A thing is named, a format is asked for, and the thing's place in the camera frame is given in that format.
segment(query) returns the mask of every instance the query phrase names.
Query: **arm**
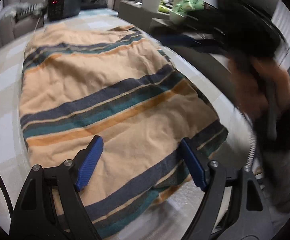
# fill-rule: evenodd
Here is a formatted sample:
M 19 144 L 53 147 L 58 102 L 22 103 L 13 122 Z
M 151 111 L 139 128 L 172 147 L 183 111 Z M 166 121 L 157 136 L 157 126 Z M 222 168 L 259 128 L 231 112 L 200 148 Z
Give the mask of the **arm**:
M 265 96 L 259 92 L 252 76 L 237 70 L 235 62 L 229 68 L 236 87 L 239 108 L 254 121 L 257 145 L 261 152 L 266 191 L 272 204 L 281 212 L 290 212 L 290 78 L 287 71 L 277 67 L 274 61 L 253 61 L 253 66 L 265 79 L 275 83 L 279 118 L 277 120 L 277 139 L 269 140 L 261 129 L 268 107 Z

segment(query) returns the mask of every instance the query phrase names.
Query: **blanket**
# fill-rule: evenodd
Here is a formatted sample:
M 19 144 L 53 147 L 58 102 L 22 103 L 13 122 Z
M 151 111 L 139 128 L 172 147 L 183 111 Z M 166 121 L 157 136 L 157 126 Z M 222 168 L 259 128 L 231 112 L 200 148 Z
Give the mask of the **blanket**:
M 28 43 L 20 120 L 32 165 L 73 159 L 94 135 L 104 151 L 79 193 L 102 238 L 191 179 L 178 145 L 210 156 L 227 137 L 208 99 L 133 26 L 106 32 L 51 25 Z M 58 219 L 68 229 L 58 192 Z

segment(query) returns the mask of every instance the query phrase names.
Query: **clothing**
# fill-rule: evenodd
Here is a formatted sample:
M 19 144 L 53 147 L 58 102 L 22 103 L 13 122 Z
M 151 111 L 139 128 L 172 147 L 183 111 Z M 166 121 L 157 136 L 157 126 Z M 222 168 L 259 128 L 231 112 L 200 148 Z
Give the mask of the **clothing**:
M 255 122 L 254 130 L 264 169 L 265 195 L 269 195 L 269 209 L 278 231 L 290 217 L 290 108 L 277 121 L 275 141 L 265 135 L 261 124 L 264 118 L 265 115 Z

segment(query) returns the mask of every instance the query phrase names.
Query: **metal bolt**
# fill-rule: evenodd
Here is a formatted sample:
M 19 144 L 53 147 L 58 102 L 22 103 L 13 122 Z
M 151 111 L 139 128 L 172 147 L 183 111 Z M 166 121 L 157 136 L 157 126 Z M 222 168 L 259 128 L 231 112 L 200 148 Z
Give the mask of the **metal bolt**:
M 34 165 L 34 166 L 32 167 L 32 170 L 33 170 L 33 171 L 38 171 L 39 168 L 40 168 L 40 166 L 39 166 L 38 164 L 36 164 L 36 165 Z
M 217 161 L 211 161 L 210 165 L 214 168 L 218 167 L 218 162 Z
M 247 171 L 247 172 L 250 172 L 251 171 L 251 168 L 250 168 L 250 166 L 244 166 L 244 171 Z
M 65 166 L 72 166 L 72 164 L 73 164 L 73 161 L 72 160 L 66 160 L 66 161 L 64 161 L 64 165 Z

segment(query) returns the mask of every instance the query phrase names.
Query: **human hand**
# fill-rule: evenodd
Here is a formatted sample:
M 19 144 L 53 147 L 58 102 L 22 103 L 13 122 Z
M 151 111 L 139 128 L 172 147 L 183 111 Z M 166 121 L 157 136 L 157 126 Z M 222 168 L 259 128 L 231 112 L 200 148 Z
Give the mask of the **human hand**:
M 253 67 L 264 80 L 272 80 L 275 84 L 278 115 L 290 107 L 290 77 L 286 70 L 277 66 L 272 60 L 252 59 Z M 241 72 L 233 59 L 229 59 L 229 70 L 235 85 L 237 105 L 240 111 L 252 120 L 259 118 L 268 108 L 266 96 L 259 91 L 256 80 L 249 73 Z

